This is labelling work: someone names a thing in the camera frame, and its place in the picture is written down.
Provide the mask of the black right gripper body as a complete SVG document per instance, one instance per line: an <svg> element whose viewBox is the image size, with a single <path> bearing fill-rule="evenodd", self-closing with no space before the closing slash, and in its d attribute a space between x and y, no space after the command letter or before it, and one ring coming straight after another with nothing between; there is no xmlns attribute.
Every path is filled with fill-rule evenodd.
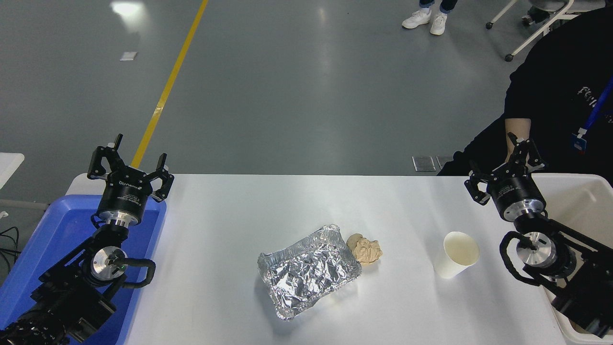
<svg viewBox="0 0 613 345"><path fill-rule="evenodd" d="M488 194L503 220L515 220L527 213L539 214L546 206L530 173L524 170L497 169L488 183Z"/></svg>

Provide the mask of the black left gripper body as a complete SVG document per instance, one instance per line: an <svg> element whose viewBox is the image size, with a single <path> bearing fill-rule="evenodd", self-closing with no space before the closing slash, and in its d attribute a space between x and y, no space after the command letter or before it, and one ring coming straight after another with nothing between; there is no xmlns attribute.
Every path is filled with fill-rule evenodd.
<svg viewBox="0 0 613 345"><path fill-rule="evenodd" d="M112 171L98 206L98 218L107 223L140 223L153 192L147 173L131 167Z"/></svg>

